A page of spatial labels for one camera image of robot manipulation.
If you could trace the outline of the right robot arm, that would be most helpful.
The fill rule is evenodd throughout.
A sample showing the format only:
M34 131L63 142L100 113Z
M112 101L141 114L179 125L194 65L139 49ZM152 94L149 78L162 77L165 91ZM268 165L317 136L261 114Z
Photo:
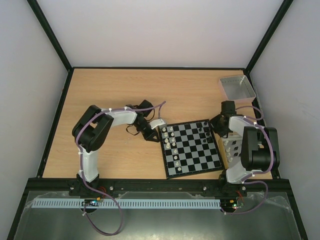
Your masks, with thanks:
M209 123L219 137L228 137L236 133L241 137L239 160L233 166L224 170L218 178L218 191L229 196L236 189L236 185L243 185L251 177L267 174L280 165L280 150L278 132L274 127L265 127L258 124L263 120L263 112L259 117L238 114L238 109L248 106L236 107L234 101L226 100L221 103L221 112L213 117Z

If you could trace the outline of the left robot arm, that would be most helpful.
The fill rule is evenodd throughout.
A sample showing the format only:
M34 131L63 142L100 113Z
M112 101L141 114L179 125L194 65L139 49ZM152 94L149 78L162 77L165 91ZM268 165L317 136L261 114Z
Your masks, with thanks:
M126 125L135 127L145 141L158 143L158 131L147 117L162 105L153 106L143 100L139 105L126 105L122 108L99 108L91 105L72 129L72 136L80 156L78 176L89 184L99 177L98 150L105 143L111 128Z

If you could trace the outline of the black white chess board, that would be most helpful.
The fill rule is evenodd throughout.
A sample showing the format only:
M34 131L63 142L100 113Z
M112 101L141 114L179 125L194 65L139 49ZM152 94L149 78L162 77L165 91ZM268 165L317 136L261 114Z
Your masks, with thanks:
M158 132L167 179L225 169L208 119L168 124L167 132L162 132L162 128Z

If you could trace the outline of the metal tin tray with pieces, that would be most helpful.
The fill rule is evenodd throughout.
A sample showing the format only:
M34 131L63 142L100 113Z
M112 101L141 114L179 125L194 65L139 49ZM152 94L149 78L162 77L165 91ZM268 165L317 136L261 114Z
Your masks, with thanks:
M229 133L220 137L218 149L226 169L233 167L241 161L242 137L237 133Z

